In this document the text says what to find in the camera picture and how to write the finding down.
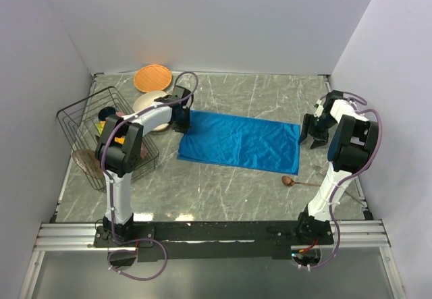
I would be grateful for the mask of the blue cloth napkin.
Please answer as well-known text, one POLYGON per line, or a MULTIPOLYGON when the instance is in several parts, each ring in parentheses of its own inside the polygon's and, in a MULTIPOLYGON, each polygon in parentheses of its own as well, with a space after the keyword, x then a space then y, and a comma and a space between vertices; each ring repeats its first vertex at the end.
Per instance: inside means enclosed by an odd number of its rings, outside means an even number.
POLYGON ((282 121, 192 111, 178 159, 296 175, 300 126, 282 121))

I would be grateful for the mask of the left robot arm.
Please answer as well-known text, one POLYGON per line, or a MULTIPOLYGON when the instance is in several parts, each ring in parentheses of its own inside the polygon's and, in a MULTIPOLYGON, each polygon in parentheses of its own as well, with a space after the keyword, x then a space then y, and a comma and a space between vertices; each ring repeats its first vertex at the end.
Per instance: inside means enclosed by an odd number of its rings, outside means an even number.
POLYGON ((193 92, 175 87, 173 92, 155 99, 147 108, 131 115, 109 115, 94 155, 99 160, 106 182, 107 209, 103 226, 118 246, 134 238, 134 212, 131 205, 132 173, 141 159, 142 139, 163 124, 174 124, 181 132, 190 128, 193 92))

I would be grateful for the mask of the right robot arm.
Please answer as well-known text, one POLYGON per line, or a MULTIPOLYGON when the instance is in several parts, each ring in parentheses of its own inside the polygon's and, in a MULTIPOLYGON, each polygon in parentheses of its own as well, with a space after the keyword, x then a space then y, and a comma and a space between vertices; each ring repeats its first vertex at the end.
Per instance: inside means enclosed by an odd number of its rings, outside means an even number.
POLYGON ((330 239, 335 207, 350 183, 371 166, 381 145, 379 116, 369 120, 365 114, 371 110, 359 111, 357 104, 366 106, 367 102, 332 90, 315 103, 313 114, 304 115, 298 143, 311 137, 312 149, 328 145, 329 166, 316 195, 298 216, 295 235, 303 244, 330 239))

